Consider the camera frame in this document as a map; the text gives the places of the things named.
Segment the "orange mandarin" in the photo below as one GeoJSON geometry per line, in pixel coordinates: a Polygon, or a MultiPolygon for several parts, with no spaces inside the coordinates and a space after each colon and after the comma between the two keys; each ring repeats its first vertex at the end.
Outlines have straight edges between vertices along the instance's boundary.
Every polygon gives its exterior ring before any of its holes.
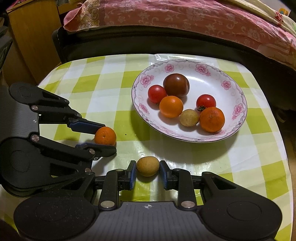
{"type": "Polygon", "coordinates": [[[95,133],[94,141],[99,145],[114,146],[116,144],[116,133],[112,128],[104,126],[95,133]]]}

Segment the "tan longan fruit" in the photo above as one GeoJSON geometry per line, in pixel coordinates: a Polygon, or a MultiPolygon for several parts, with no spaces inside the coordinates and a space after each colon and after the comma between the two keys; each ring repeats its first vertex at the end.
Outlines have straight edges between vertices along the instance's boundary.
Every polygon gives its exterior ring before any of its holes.
{"type": "Polygon", "coordinates": [[[186,109],[181,113],[179,121],[185,127],[196,126],[199,122],[199,115],[193,109],[186,109]]]}
{"type": "Polygon", "coordinates": [[[153,156],[142,157],[137,161],[137,171],[144,177],[151,177],[159,171],[159,160],[153,156]]]}

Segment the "orange mandarin rough skin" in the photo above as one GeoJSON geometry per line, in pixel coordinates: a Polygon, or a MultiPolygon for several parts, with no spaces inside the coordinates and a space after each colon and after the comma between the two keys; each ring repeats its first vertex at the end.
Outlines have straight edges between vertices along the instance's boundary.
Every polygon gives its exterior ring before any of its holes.
{"type": "Polygon", "coordinates": [[[206,108],[200,113],[199,124],[204,131],[216,133],[222,129],[224,123],[224,113],[217,107],[206,108]]]}

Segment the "smooth orange tomato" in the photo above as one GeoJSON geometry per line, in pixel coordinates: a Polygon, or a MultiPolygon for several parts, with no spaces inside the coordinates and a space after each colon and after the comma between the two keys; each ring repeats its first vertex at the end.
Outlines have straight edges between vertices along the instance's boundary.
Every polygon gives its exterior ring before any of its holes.
{"type": "Polygon", "coordinates": [[[176,96],[166,96],[159,103],[161,114],[167,118],[176,118],[183,112],[183,102],[176,96]]]}

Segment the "red cherry tomato with stem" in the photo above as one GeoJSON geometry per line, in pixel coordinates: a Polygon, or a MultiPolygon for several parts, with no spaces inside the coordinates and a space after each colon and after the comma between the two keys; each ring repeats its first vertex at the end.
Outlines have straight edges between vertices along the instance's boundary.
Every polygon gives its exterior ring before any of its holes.
{"type": "Polygon", "coordinates": [[[216,107],[216,100],[209,94],[202,94],[197,98],[196,107],[200,112],[206,108],[216,107]]]}

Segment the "dark maroon large tomato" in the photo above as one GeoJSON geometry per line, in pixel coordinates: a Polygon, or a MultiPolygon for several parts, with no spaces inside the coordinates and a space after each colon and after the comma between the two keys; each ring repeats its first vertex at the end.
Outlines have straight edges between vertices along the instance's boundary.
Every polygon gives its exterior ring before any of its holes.
{"type": "Polygon", "coordinates": [[[188,79],[179,73],[168,75],[163,81],[164,89],[168,96],[183,98],[187,96],[190,90],[188,79]]]}

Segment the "green white checkered tablecloth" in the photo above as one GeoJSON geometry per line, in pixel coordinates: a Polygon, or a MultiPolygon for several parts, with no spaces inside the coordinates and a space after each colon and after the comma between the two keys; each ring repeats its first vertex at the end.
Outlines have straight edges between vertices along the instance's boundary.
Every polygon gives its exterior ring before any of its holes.
{"type": "MultiPolygon", "coordinates": [[[[242,64],[169,54],[102,56],[62,64],[37,87],[67,99],[82,118],[112,128],[117,153],[32,196],[13,196],[1,185],[1,222],[12,240],[292,239],[285,146],[259,83],[242,64]],[[135,79],[152,64],[172,59],[217,67],[239,85],[247,116],[234,135],[185,142],[156,131],[138,115],[132,104],[135,79]],[[119,192],[119,208],[99,210],[98,176],[146,156],[190,172],[196,210],[177,208],[178,192],[164,189],[159,171],[151,177],[137,171],[133,190],[119,192]]],[[[41,124],[40,134],[71,147],[95,143],[95,135],[73,132],[66,124],[41,124]]]]}

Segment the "wooden cabinet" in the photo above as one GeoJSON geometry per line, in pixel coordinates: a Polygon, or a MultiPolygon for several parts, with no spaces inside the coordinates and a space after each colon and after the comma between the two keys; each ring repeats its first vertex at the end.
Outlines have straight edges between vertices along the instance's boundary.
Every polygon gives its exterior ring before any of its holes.
{"type": "Polygon", "coordinates": [[[39,84],[60,64],[52,34],[80,1],[13,1],[6,9],[7,35],[13,39],[3,65],[7,85],[39,84]]]}

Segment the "white floral porcelain plate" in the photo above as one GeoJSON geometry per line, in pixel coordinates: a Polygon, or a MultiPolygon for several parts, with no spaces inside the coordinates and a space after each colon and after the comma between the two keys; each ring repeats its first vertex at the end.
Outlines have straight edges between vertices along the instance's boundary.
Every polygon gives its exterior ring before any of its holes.
{"type": "Polygon", "coordinates": [[[209,64],[190,60],[172,59],[154,63],[143,70],[132,85],[132,104],[138,115],[156,131],[191,143],[216,142],[234,135],[247,116],[247,102],[239,85],[225,72],[209,64]],[[148,90],[153,85],[162,85],[172,74],[184,75],[190,84],[189,93],[182,99],[184,109],[196,110],[196,101],[202,94],[214,97],[217,108],[222,110],[225,123],[217,133],[209,133],[200,126],[186,128],[178,118],[166,118],[159,106],[149,101],[148,90]]]}

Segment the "pink floral quilt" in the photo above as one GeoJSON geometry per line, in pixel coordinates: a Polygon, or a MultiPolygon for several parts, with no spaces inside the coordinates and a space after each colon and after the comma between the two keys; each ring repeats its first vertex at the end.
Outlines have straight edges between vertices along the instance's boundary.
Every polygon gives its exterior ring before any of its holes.
{"type": "Polygon", "coordinates": [[[64,18],[77,32],[108,26],[154,26],[245,45],[295,68],[295,21],[261,1],[85,1],[64,18]]]}

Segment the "dark sofa bed frame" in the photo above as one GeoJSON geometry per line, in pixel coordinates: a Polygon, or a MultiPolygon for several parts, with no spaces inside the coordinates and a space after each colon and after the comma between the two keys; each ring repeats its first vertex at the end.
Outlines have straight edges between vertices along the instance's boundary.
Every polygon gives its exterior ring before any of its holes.
{"type": "Polygon", "coordinates": [[[295,70],[232,41],[172,28],[121,26],[79,32],[60,27],[53,42],[62,63],[117,54],[187,54],[237,62],[253,74],[270,104],[295,110],[295,70]]]}

